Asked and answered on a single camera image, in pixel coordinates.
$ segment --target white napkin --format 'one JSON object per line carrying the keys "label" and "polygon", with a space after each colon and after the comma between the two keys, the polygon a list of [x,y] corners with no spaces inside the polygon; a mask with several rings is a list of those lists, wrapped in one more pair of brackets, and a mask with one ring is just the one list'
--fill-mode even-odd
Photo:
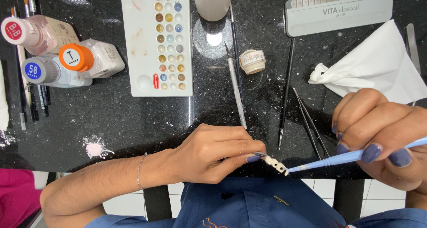
{"label": "white napkin", "polygon": [[4,90],[3,67],[0,62],[0,130],[5,131],[9,124],[9,112],[6,102],[6,93]]}
{"label": "white napkin", "polygon": [[401,104],[427,97],[427,87],[406,53],[394,20],[384,23],[331,68],[318,64],[308,83],[324,84],[340,96],[374,88]]}

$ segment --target blue shirt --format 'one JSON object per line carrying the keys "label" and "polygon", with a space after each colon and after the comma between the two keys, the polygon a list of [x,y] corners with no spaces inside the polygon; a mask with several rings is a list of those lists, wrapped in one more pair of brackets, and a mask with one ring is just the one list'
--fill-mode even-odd
{"label": "blue shirt", "polygon": [[[86,228],[271,228],[347,224],[299,179],[225,178],[219,184],[185,184],[177,218],[148,222],[143,216],[103,215]],[[422,209],[390,210],[357,220],[357,228],[427,227]]]}

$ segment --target pink fabric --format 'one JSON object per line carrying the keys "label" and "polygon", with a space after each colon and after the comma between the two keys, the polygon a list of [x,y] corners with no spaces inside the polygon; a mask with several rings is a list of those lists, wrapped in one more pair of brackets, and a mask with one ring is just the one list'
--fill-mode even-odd
{"label": "pink fabric", "polygon": [[40,209],[40,194],[31,171],[0,169],[0,227],[15,228]]}

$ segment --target silver bracelet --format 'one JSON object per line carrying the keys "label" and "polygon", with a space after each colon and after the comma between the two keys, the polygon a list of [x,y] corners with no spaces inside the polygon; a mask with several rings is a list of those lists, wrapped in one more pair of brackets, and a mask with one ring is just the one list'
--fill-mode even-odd
{"label": "silver bracelet", "polygon": [[139,167],[138,167],[138,174],[136,175],[136,181],[138,182],[138,187],[142,190],[141,184],[139,183],[139,171],[141,170],[141,165],[142,162],[144,161],[145,157],[148,155],[147,152],[144,153],[144,157],[142,157],[141,162],[139,163]]}

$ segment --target gold embroidery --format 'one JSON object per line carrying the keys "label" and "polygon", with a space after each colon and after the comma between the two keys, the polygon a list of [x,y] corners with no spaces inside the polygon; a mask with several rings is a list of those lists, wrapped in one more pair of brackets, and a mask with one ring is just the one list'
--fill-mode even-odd
{"label": "gold embroidery", "polygon": [[208,226],[208,227],[210,227],[210,228],[227,228],[227,227],[226,227],[226,226],[224,226],[224,225],[221,225],[220,227],[218,227],[218,226],[216,226],[215,224],[213,224],[213,223],[209,220],[209,218],[205,218],[205,219],[207,219],[207,222],[209,222],[211,225],[214,225],[214,226],[212,227],[212,226],[210,226],[210,225],[205,225],[205,220],[201,220],[200,222],[202,222],[204,226]]}
{"label": "gold embroidery", "polygon": [[278,199],[277,202],[283,202],[286,205],[289,205],[288,203],[286,203],[286,201],[284,201],[282,198],[278,197],[278,196],[274,196],[276,199]]}

